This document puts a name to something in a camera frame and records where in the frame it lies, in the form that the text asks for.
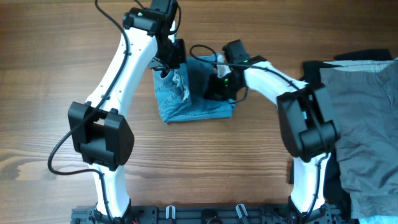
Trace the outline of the light blue denim jeans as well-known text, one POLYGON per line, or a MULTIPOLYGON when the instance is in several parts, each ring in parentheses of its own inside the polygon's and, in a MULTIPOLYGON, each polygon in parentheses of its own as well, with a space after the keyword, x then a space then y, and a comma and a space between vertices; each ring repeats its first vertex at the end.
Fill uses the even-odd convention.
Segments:
POLYGON ((154 72, 154 93, 163 122, 232 117, 236 108, 233 100, 214 101, 203 97, 215 72, 209 63, 192 57, 165 77, 160 71, 154 72))

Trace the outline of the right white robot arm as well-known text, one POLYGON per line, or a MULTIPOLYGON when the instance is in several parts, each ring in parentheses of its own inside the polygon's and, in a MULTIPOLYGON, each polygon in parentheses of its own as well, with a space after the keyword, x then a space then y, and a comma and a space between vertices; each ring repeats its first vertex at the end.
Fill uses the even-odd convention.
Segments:
POLYGON ((340 138, 326 86, 296 80, 262 57, 238 63, 212 61, 211 64, 228 71, 217 79, 217 89, 236 91, 245 87, 275 104, 282 142, 294 159, 290 220, 308 223, 324 216, 326 167, 340 138))

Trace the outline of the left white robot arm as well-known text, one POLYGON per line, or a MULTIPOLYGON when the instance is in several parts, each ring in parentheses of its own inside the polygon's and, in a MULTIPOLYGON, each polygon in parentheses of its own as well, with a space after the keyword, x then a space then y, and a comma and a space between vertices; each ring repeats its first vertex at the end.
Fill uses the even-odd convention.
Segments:
POLYGON ((126 190, 125 164, 134 146, 127 116, 137 86, 147 68, 171 72, 185 60, 175 18, 179 5, 154 4, 132 8, 124 15, 121 39, 104 77, 84 103, 73 102, 68 120, 74 150, 95 178, 98 202, 72 212, 72 223, 134 223, 126 190))

